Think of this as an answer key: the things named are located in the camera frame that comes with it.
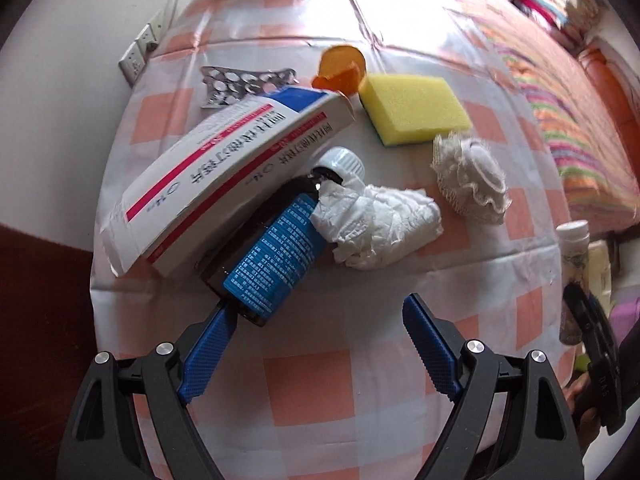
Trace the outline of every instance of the human hand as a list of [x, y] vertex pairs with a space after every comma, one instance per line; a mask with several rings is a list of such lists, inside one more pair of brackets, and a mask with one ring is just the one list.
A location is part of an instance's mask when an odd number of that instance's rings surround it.
[[[564, 400], [566, 400], [566, 403], [569, 405], [569, 410], [572, 413], [575, 409], [575, 398], [580, 395], [590, 383], [591, 378], [589, 374], [585, 372], [568, 388], [562, 389]], [[600, 417], [598, 416], [596, 408], [590, 408], [582, 414], [580, 425], [576, 428], [576, 431], [578, 433], [580, 448], [582, 449], [582, 453], [584, 453], [600, 433]]]

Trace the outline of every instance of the white bottle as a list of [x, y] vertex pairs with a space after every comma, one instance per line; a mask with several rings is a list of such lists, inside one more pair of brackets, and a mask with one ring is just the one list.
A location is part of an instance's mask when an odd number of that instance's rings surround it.
[[[562, 260], [562, 290], [571, 282], [589, 291], [589, 223], [586, 220], [567, 222], [556, 227]], [[564, 301], [560, 318], [560, 341], [565, 345], [577, 345], [582, 341], [582, 331]]]

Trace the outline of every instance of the red stripe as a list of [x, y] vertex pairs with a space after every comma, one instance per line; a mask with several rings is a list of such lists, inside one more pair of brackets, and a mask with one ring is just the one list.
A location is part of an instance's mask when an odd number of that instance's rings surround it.
[[201, 156], [207, 153], [211, 148], [213, 148], [216, 144], [218, 144], [222, 139], [228, 137], [234, 131], [236, 131], [241, 126], [244, 126], [249, 121], [253, 121], [256, 117], [263, 115], [268, 110], [271, 110], [273, 105], [265, 104], [258, 108], [255, 112], [251, 112], [249, 115], [240, 119], [237, 123], [233, 123], [226, 130], [223, 130], [219, 134], [217, 134], [213, 139], [205, 142], [202, 146], [200, 146], [195, 152], [191, 153], [187, 158], [185, 158], [180, 164], [178, 164], [175, 168], [173, 168], [169, 173], [167, 173], [164, 177], [162, 177], [154, 186], [147, 191], [141, 199], [139, 199], [129, 210], [127, 211], [127, 220], [131, 221], [131, 219], [137, 215], [145, 205], [147, 205], [151, 200], [160, 193], [175, 177], [181, 174], [184, 170], [186, 170], [194, 161], [198, 160]]
[[149, 263], [154, 263], [164, 252], [173, 244], [193, 223], [200, 218], [210, 207], [212, 207], [218, 200], [226, 195], [236, 184], [242, 179], [246, 178], [252, 171], [258, 168], [261, 164], [269, 160], [275, 153], [278, 153], [287, 145], [300, 137], [305, 132], [309, 131], [316, 124], [326, 119], [326, 114], [320, 112], [318, 115], [309, 119], [306, 123], [301, 124], [295, 130], [292, 130], [286, 137], [279, 142], [264, 150], [254, 160], [251, 160], [246, 166], [240, 169], [229, 180], [227, 180], [222, 186], [209, 195], [196, 209], [194, 209], [190, 215], [185, 218], [181, 224], [179, 224], [173, 231], [169, 233], [158, 247], [148, 256]]

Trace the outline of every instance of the purple object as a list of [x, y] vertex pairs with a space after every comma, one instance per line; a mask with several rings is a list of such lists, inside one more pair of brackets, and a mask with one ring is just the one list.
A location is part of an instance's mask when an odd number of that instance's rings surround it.
[[618, 344], [626, 337], [640, 317], [640, 298], [616, 305], [609, 316], [609, 322]]

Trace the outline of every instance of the white cardboard box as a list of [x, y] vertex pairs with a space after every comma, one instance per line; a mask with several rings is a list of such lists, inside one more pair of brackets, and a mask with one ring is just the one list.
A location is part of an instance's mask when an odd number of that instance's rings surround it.
[[162, 275], [219, 244], [354, 120], [336, 92], [288, 87], [202, 121], [124, 192], [100, 231], [121, 276], [142, 256]]

